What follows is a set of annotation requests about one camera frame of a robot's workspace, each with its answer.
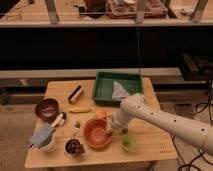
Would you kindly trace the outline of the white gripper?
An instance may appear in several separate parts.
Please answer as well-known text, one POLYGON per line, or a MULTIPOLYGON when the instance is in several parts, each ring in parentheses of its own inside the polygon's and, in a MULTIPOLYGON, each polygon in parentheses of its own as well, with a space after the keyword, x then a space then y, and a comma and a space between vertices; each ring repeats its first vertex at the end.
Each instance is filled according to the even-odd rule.
POLYGON ((114 112, 107 119, 106 134, 110 135, 114 131, 122 130, 127 127, 129 118, 122 112, 114 112))

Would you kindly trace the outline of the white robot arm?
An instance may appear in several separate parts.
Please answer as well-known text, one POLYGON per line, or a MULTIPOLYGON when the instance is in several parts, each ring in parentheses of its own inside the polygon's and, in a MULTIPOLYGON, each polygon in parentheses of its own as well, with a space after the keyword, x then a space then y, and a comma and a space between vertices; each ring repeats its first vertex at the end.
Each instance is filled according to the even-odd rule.
POLYGON ((154 109, 141 93, 130 95, 120 102, 119 109, 107 119, 106 130, 114 132, 126 128, 134 118, 153 124, 213 156, 213 126, 154 109))

